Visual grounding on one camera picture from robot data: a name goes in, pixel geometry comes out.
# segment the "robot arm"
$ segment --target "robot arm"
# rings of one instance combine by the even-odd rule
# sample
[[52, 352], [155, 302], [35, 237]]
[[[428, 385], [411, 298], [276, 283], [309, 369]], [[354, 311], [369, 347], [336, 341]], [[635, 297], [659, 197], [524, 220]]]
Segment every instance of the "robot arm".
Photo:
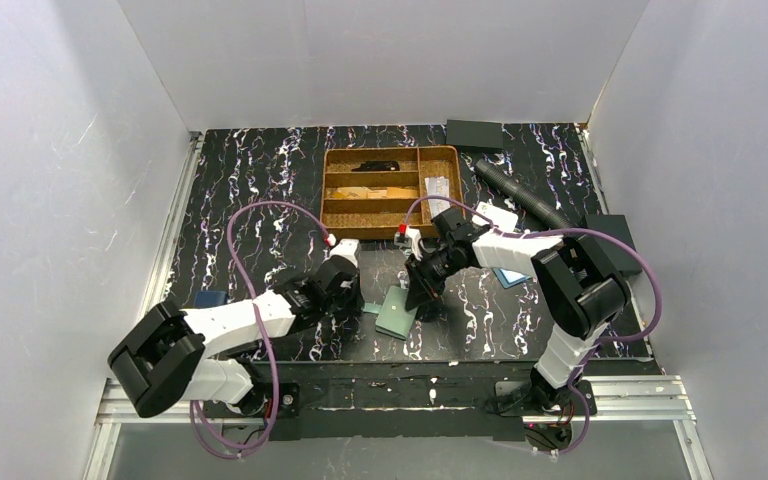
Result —
[[405, 308], [438, 298], [446, 278], [463, 268], [498, 267], [531, 275], [543, 290], [555, 326], [531, 372], [529, 390], [514, 397], [528, 395], [546, 409], [563, 402], [567, 381], [631, 299], [628, 285], [596, 239], [588, 235], [504, 237], [480, 219], [468, 222], [457, 208], [440, 213], [433, 223], [440, 233], [440, 247], [421, 259], [408, 258], [410, 288]]
[[181, 400], [240, 403], [252, 389], [251, 372], [218, 354], [261, 338], [254, 308], [270, 338], [315, 326], [329, 315], [363, 308], [357, 240], [343, 240], [319, 269], [267, 290], [253, 300], [180, 310], [155, 305], [113, 350], [107, 363], [141, 417], [158, 415]]

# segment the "wall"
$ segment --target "wall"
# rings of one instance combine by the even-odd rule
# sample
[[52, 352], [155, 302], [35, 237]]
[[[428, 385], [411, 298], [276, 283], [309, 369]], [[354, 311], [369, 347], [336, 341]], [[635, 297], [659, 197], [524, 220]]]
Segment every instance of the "wall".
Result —
[[0, 478], [79, 478], [189, 135], [115, 0], [0, 1]]
[[584, 122], [648, 0], [120, 0], [191, 130]]
[[653, 0], [591, 122], [717, 478], [768, 478], [768, 2]]

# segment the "gray floor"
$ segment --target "gray floor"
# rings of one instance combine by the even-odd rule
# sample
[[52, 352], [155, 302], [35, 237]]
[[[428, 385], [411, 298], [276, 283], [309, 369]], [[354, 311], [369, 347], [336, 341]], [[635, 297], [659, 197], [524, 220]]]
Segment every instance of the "gray floor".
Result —
[[594, 422], [557, 461], [482, 438], [273, 442], [242, 461], [199, 447], [189, 425], [122, 426], [111, 479], [687, 479], [672, 422]]

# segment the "wooden organizer box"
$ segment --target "wooden organizer box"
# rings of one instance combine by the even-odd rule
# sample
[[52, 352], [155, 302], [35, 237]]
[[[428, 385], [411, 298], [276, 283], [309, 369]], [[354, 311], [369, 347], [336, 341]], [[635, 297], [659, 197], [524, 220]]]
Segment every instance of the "wooden organizer box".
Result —
[[[395, 161], [399, 171], [353, 172], [353, 168], [370, 160]], [[428, 195], [425, 179], [449, 179], [449, 196], [463, 201], [458, 152], [451, 146], [348, 148], [325, 152], [325, 175], [320, 218], [328, 230], [339, 238], [392, 240], [415, 198], [328, 198], [338, 187], [419, 187], [419, 195]], [[423, 237], [436, 237], [431, 224], [428, 202], [414, 210], [410, 226]]]

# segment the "metal frame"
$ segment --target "metal frame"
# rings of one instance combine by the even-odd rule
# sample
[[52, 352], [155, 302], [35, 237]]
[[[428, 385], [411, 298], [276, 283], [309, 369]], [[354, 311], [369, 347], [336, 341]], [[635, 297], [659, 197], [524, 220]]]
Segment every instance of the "metal frame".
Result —
[[[598, 172], [593, 161], [592, 151], [587, 143], [586, 131], [578, 130], [585, 152], [587, 168], [593, 178], [599, 203], [603, 211], [608, 212], [601, 190]], [[143, 299], [143, 310], [159, 302], [163, 295], [165, 282], [169, 276], [172, 258], [176, 247], [176, 238], [180, 233], [189, 200], [190, 190], [195, 176], [198, 157], [204, 143], [204, 134], [194, 137], [191, 151], [178, 189], [173, 198], [167, 218], [160, 249], [152, 269], [148, 287]], [[696, 415], [687, 397], [687, 392], [679, 376], [642, 375], [642, 376], [588, 376], [593, 385], [593, 394], [599, 413], [593, 421], [672, 421], [680, 442], [688, 471], [693, 480], [712, 478], [701, 442], [696, 433]], [[524, 423], [553, 422], [546, 416], [525, 416]], [[575, 417], [573, 421], [582, 421]], [[113, 456], [118, 444], [120, 428], [126, 423], [188, 423], [189, 403], [178, 402], [172, 408], [153, 418], [140, 418], [125, 396], [121, 386], [115, 380], [109, 380], [104, 388], [98, 415], [96, 430], [87, 467], [85, 480], [106, 479], [112, 466]], [[224, 424], [260, 423], [259, 419], [227, 419]]]

